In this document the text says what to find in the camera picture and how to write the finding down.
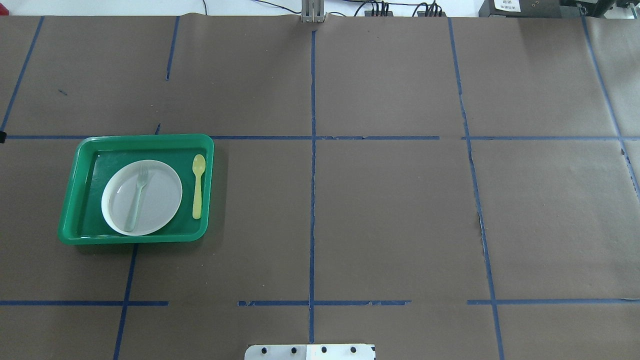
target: white sticker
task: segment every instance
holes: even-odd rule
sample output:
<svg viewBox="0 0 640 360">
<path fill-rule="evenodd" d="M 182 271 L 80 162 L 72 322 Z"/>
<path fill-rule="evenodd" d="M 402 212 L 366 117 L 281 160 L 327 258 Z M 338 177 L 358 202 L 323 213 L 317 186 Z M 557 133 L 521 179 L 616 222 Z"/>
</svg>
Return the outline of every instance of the white sticker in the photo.
<svg viewBox="0 0 640 360">
<path fill-rule="evenodd" d="M 520 0 L 493 0 L 496 10 L 520 12 Z"/>
</svg>

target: white plastic fork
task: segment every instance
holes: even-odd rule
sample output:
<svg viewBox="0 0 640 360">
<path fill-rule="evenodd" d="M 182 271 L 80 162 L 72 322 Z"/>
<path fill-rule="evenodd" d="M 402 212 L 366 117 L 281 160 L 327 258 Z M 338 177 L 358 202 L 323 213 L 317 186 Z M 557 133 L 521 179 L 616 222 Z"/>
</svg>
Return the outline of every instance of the white plastic fork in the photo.
<svg viewBox="0 0 640 360">
<path fill-rule="evenodd" d="M 142 194 L 142 189 L 147 185 L 149 181 L 149 168 L 141 164 L 140 171 L 138 172 L 138 180 L 136 181 L 136 195 L 133 197 L 133 201 L 131 202 L 131 208 L 129 209 L 129 214 L 127 215 L 127 222 L 124 226 L 124 231 L 130 233 L 133 229 L 136 228 L 138 224 L 138 213 L 140 212 L 140 195 Z"/>
</svg>

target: plastic tray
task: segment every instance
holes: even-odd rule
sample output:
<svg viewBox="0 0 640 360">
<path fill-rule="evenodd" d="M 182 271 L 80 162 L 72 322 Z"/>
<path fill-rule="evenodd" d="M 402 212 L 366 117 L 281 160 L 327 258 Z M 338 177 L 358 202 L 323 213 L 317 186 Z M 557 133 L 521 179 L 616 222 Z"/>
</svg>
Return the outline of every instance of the plastic tray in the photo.
<svg viewBox="0 0 640 360">
<path fill-rule="evenodd" d="M 207 160 L 202 176 L 202 217 L 191 216 L 196 154 Z M 153 159 L 171 166 L 182 181 L 182 202 L 174 218 L 162 229 L 144 236 L 125 236 L 110 228 L 102 217 L 104 187 L 125 165 Z M 69 245 L 152 243 L 199 239 L 209 224 L 213 140 L 204 134 L 103 136 L 78 145 L 67 186 L 58 237 Z"/>
</svg>

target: yellow spoon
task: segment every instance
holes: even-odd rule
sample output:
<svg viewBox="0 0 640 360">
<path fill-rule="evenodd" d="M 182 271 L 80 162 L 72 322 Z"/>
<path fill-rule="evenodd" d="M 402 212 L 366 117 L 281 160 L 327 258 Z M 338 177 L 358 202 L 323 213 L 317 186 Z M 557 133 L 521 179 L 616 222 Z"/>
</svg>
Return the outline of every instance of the yellow spoon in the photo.
<svg viewBox="0 0 640 360">
<path fill-rule="evenodd" d="M 196 220 L 202 215 L 202 185 L 200 184 L 200 178 L 204 173 L 206 164 L 207 162 L 200 154 L 193 158 L 193 174 L 196 175 L 196 188 L 193 193 L 193 218 Z"/>
</svg>

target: blue tape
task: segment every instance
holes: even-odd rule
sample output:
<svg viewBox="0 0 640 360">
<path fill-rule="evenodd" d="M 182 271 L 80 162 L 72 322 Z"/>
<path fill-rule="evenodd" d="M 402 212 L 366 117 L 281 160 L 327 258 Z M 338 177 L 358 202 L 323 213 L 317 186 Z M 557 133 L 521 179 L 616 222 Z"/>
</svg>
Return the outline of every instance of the blue tape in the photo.
<svg viewBox="0 0 640 360">
<path fill-rule="evenodd" d="M 122 301 L 0 300 L 0 306 L 122 306 Z"/>
<path fill-rule="evenodd" d="M 471 136 L 471 140 L 575 140 L 575 141 L 618 141 L 617 136 Z"/>
<path fill-rule="evenodd" d="M 411 300 L 316 300 L 316 306 L 405 306 Z"/>
<path fill-rule="evenodd" d="M 314 300 L 316 306 L 405 306 L 411 304 L 411 300 Z M 309 306 L 307 300 L 254 300 L 239 301 L 239 307 L 246 306 Z"/>
<path fill-rule="evenodd" d="M 316 281 L 316 31 L 311 32 L 311 222 L 309 234 L 309 343 L 314 336 Z"/>
<path fill-rule="evenodd" d="M 311 136 L 213 135 L 213 140 L 311 140 Z"/>
<path fill-rule="evenodd" d="M 591 35 L 589 35 L 589 28 L 587 27 L 587 20 L 584 17 L 584 14 L 580 17 L 582 19 L 582 28 L 584 30 L 584 37 L 587 40 L 587 48 L 589 49 L 589 55 L 591 56 L 591 61 L 593 62 L 593 67 L 596 70 L 596 75 L 598 76 L 598 82 L 600 83 L 600 88 L 602 89 L 602 94 L 604 95 L 605 101 L 607 103 L 607 109 L 609 109 L 609 114 L 611 114 L 611 120 L 613 121 L 613 127 L 616 130 L 616 135 L 620 138 L 620 147 L 622 151 L 624 151 L 625 162 L 627 163 L 627 169 L 629 170 L 629 175 L 631 176 L 631 181 L 634 184 L 634 190 L 636 191 L 636 197 L 638 201 L 640 201 L 640 187 L 638 187 L 638 181 L 636 178 L 636 172 L 634 171 L 633 165 L 631 165 L 631 161 L 629 160 L 629 152 L 627 151 L 627 147 L 625 146 L 625 142 L 621 139 L 622 134 L 620 132 L 620 126 L 618 125 L 618 119 L 616 118 L 616 114 L 613 111 L 613 106 L 611 105 L 611 99 L 609 98 L 609 93 L 607 88 L 604 86 L 604 80 L 602 79 L 602 73 L 600 72 L 600 66 L 598 65 L 598 60 L 596 60 L 596 55 L 593 52 L 593 46 L 591 45 Z"/>
<path fill-rule="evenodd" d="M 439 140 L 439 136 L 318 136 L 318 140 Z"/>
<path fill-rule="evenodd" d="M 79 140 L 90 138 L 91 135 L 8 135 L 13 140 Z"/>
<path fill-rule="evenodd" d="M 635 304 L 640 299 L 508 299 L 496 300 L 497 305 L 562 305 L 562 304 Z M 491 305 L 491 300 L 468 300 L 467 305 Z"/>
<path fill-rule="evenodd" d="M 447 18 L 449 23 L 449 37 L 451 38 L 451 52 L 453 54 L 453 65 L 456 71 L 456 82 L 458 84 L 458 97 L 460 100 L 460 111 L 462 112 L 462 119 L 465 126 L 465 138 L 467 142 L 467 155 L 469 158 L 469 167 L 471 168 L 471 178 L 474 185 L 474 195 L 476 197 L 476 210 L 480 219 L 480 231 L 482 237 L 482 246 L 484 251 L 484 266 L 486 268 L 486 278 L 489 284 L 489 294 L 491 296 L 492 311 L 493 311 L 493 327 L 495 329 L 495 338 L 498 344 L 498 355 L 500 360 L 504 360 L 504 348 L 502 346 L 502 332 L 500 330 L 500 320 L 498 316 L 498 306 L 495 303 L 495 289 L 493 287 L 493 275 L 491 271 L 491 261 L 489 259 L 489 248 L 486 242 L 486 233 L 484 231 L 484 216 L 482 212 L 482 204 L 480 202 L 480 193 L 478 190 L 478 183 L 476 177 L 476 166 L 474 165 L 474 159 L 471 148 L 471 135 L 469 133 L 469 125 L 467 121 L 467 111 L 465 110 L 465 104 L 462 99 L 462 80 L 460 78 L 460 67 L 458 66 L 458 54 L 456 52 L 456 41 L 453 34 L 453 23 L 451 18 Z"/>
<path fill-rule="evenodd" d="M 118 326 L 118 336 L 116 337 L 116 346 L 113 351 L 113 360 L 118 360 L 120 356 L 120 344 L 122 343 L 122 334 L 124 333 L 124 324 L 127 320 L 127 308 L 129 307 L 129 295 L 131 294 L 131 283 L 133 282 L 133 272 L 136 268 L 136 256 L 138 255 L 138 244 L 133 245 L 131 254 L 131 264 L 129 265 L 129 276 L 127 277 L 127 286 L 124 291 L 124 300 L 122 302 L 122 312 L 120 313 L 120 325 Z"/>
<path fill-rule="evenodd" d="M 0 300 L 0 306 L 122 306 L 108 300 Z M 130 301 L 129 306 L 169 306 L 168 301 Z"/>
<path fill-rule="evenodd" d="M 238 306 L 308 306 L 308 300 L 257 300 L 239 301 Z"/>
<path fill-rule="evenodd" d="M 180 17 L 175 17 L 175 25 L 173 26 L 173 38 L 171 40 L 171 49 L 169 50 L 169 61 L 166 64 L 166 80 L 169 81 L 169 75 L 171 74 L 171 64 L 173 63 L 173 51 L 175 50 L 175 39 L 178 37 L 178 24 L 180 23 Z"/>
<path fill-rule="evenodd" d="M 20 84 L 22 83 L 22 78 L 24 77 L 24 73 L 27 70 L 29 59 L 31 59 L 31 53 L 33 53 L 33 48 L 36 46 L 36 41 L 38 40 L 40 29 L 42 29 L 43 21 L 44 21 L 44 16 L 41 16 L 40 21 L 38 21 L 38 27 L 36 28 L 36 32 L 35 34 L 33 34 L 33 39 L 31 40 L 31 46 L 29 46 L 29 51 L 27 52 L 27 56 L 24 59 L 24 63 L 22 64 L 20 75 L 18 75 L 18 80 L 15 82 L 15 87 L 13 88 L 13 94 L 11 95 L 11 99 L 9 100 L 9 105 L 6 107 L 6 112 L 4 113 L 4 119 L 2 120 L 2 125 L 0 125 L 0 131 L 4 131 L 4 128 L 6 127 L 6 123 L 9 121 L 9 115 L 11 114 L 11 109 L 13 108 L 13 102 L 15 101 L 15 97 L 18 95 L 18 89 L 20 88 Z"/>
</svg>

